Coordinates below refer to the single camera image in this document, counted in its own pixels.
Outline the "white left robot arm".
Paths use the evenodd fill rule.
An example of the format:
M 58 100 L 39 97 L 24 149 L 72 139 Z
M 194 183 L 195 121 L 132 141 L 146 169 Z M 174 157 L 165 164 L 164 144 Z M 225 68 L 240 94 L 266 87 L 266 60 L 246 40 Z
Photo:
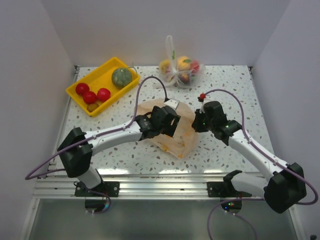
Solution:
M 108 197 L 102 176 L 91 166 L 91 158 L 121 144 L 152 139 L 159 135 L 173 137 L 180 116 L 170 106 L 155 106 L 143 115 L 105 130 L 83 131 L 76 127 L 57 149 L 69 178 L 76 178 L 92 196 Z

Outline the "green netted melon half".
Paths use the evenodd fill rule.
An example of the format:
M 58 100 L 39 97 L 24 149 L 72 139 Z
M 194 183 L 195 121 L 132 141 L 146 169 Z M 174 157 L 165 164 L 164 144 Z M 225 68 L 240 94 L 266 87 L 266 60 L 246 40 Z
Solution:
M 131 69 L 137 72 L 135 67 L 119 67 L 111 75 L 111 81 L 117 89 L 123 89 L 133 81 Z

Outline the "small red fruit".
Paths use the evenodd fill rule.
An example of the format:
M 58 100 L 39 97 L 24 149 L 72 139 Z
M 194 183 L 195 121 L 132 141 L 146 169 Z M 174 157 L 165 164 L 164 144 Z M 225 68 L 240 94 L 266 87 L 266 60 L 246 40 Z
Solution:
M 90 90 L 90 87 L 86 83 L 78 83 L 75 87 L 75 92 L 79 96 L 83 96 L 86 92 Z

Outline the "orange banana print plastic bag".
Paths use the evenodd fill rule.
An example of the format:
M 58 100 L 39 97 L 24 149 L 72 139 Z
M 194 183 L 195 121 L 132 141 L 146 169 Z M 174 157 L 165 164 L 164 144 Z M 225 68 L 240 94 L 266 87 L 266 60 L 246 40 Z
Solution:
M 176 158 L 184 158 L 196 147 L 198 134 L 192 128 L 195 113 L 184 102 L 180 102 L 176 109 L 180 116 L 173 137 L 161 134 L 148 141 Z

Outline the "red apple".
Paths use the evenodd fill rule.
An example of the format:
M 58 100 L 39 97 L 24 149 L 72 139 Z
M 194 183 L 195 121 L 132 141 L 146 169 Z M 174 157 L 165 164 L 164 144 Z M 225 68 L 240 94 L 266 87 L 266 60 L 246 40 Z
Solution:
M 107 88 L 100 88 L 96 94 L 97 100 L 100 102 L 106 102 L 111 97 L 111 92 Z

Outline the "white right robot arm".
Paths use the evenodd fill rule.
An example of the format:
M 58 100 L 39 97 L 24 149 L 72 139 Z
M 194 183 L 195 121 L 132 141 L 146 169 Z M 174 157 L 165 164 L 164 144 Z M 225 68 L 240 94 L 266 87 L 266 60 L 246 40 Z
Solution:
M 234 170 L 223 177 L 221 198 L 240 193 L 262 198 L 278 214 L 297 204 L 306 195 L 303 168 L 288 164 L 263 148 L 235 120 L 228 120 L 218 101 L 204 102 L 195 110 L 192 128 L 197 133 L 212 132 L 217 140 L 245 157 L 263 177 Z

